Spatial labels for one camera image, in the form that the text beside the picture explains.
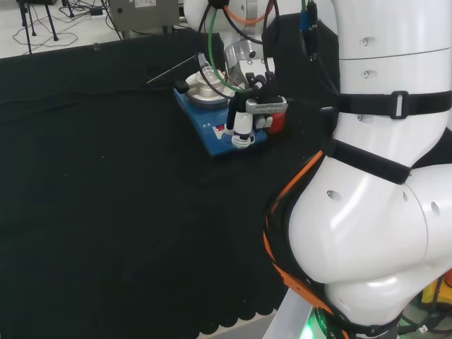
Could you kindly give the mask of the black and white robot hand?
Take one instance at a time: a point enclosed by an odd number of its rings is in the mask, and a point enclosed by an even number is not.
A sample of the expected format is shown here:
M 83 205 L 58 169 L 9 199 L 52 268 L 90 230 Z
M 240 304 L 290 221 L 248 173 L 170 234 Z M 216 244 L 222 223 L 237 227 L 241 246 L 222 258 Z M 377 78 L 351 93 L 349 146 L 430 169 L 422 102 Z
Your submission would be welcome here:
M 225 123 L 231 143 L 238 149 L 254 144 L 260 133 L 275 134 L 282 131 L 289 106 L 287 99 L 277 93 L 272 71 L 263 75 L 246 73 L 245 79 L 249 87 L 234 91 Z

